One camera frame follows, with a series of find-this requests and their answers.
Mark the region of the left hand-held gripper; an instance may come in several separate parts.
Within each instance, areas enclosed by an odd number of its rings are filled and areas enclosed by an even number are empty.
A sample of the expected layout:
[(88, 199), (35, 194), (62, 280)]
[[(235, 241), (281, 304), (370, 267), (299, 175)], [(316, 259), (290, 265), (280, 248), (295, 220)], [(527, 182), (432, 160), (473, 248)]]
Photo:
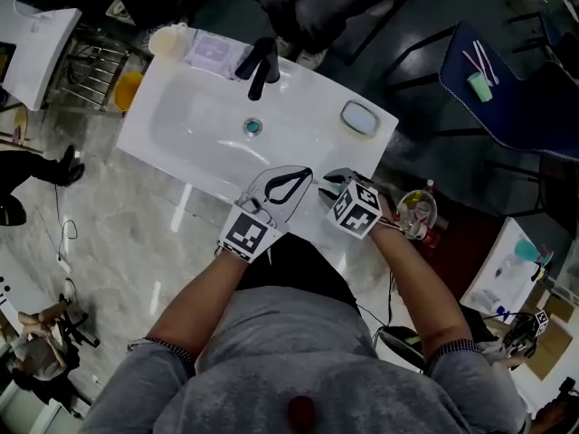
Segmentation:
[[(301, 167), (265, 181), (256, 179), (233, 204), (218, 239), (218, 248), (252, 263), (289, 232), (283, 204), (310, 181), (312, 175), (310, 168)], [(295, 184), (284, 195), (279, 188), (288, 182)]]

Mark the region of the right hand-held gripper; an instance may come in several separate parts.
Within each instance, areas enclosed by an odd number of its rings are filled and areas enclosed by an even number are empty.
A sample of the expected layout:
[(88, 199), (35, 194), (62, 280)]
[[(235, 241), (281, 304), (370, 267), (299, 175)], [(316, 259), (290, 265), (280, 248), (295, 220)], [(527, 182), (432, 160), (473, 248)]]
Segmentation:
[(327, 219), (339, 230), (363, 239), (383, 215), (372, 182), (347, 167), (332, 170), (323, 179), (338, 185), (338, 194), (318, 188), (318, 196), (329, 208)]

